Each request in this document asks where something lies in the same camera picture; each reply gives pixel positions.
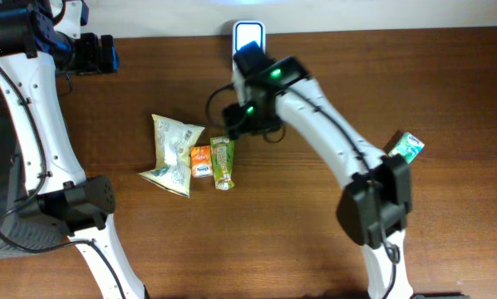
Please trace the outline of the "green snack tube packet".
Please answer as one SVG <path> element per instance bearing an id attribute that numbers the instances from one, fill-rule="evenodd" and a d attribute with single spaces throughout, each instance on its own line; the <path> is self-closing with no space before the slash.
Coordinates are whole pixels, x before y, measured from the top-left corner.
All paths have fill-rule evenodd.
<path id="1" fill-rule="evenodd" d="M 228 191 L 235 186 L 232 180 L 234 142 L 225 136 L 210 139 L 215 188 Z"/>

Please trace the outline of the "orange small carton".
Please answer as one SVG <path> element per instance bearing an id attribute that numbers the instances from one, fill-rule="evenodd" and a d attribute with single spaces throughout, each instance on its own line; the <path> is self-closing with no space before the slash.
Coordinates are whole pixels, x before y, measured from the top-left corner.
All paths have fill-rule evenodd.
<path id="1" fill-rule="evenodd" d="M 190 151 L 191 172 L 194 178 L 203 178 L 213 175 L 211 148 L 195 146 Z"/>

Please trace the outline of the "beige snack bag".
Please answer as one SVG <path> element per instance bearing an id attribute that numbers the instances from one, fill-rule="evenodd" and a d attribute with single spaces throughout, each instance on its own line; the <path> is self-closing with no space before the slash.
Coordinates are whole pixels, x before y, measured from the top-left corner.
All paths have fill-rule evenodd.
<path id="1" fill-rule="evenodd" d="M 204 127 L 185 124 L 152 114 L 155 137 L 155 167 L 139 176 L 156 186 L 180 196 L 190 194 L 190 151 Z"/>

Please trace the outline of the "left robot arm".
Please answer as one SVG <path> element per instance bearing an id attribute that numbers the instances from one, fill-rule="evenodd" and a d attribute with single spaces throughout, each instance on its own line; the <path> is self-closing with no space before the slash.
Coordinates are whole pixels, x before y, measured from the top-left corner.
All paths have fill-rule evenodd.
<path id="1" fill-rule="evenodd" d="M 0 2 L 0 259 L 77 248 L 105 298 L 146 298 L 116 233 L 107 177 L 89 178 L 57 78 L 117 72 L 113 37 L 84 33 L 83 1 Z"/>

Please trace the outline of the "teal tissue pack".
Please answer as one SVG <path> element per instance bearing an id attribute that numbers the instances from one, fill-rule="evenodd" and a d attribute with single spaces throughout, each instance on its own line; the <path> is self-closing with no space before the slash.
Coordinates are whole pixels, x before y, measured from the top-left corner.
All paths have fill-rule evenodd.
<path id="1" fill-rule="evenodd" d="M 412 133 L 406 132 L 396 142 L 388 155 L 390 157 L 400 155 L 408 164 L 410 164 L 424 147 L 425 144 L 422 141 L 416 138 Z"/>

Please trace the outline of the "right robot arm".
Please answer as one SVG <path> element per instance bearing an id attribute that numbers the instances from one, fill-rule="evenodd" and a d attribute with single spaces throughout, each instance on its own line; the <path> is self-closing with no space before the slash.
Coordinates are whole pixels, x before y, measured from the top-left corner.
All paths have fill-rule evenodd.
<path id="1" fill-rule="evenodd" d="M 275 61 L 250 42 L 233 54 L 237 103 L 224 108 L 226 135 L 266 135 L 289 125 L 327 164 L 342 196 L 337 221 L 362 250 L 371 298 L 410 298 L 404 258 L 412 210 L 411 171 L 364 139 L 333 107 L 318 81 L 293 56 Z"/>

